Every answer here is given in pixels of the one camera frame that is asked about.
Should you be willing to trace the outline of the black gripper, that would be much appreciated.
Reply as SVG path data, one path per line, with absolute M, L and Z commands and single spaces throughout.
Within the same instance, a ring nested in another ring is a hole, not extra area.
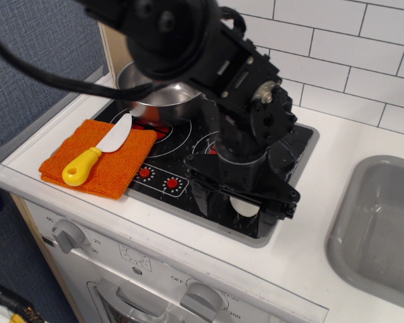
M 292 218 L 300 200 L 288 184 L 295 163 L 275 165 L 270 154 L 248 163 L 235 163 L 217 154 L 184 158 L 196 204 L 204 217 L 222 217 L 235 197 L 260 207 L 257 237 L 267 237 L 279 219 Z

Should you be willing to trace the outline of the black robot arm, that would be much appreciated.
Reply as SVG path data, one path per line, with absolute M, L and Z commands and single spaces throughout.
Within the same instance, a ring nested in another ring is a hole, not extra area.
M 215 153 L 184 158 L 202 215 L 252 238 L 292 217 L 299 193 L 274 170 L 271 147 L 294 132 L 292 99 L 245 25 L 215 1 L 84 1 L 87 13 L 123 34 L 137 68 L 182 82 L 216 103 Z

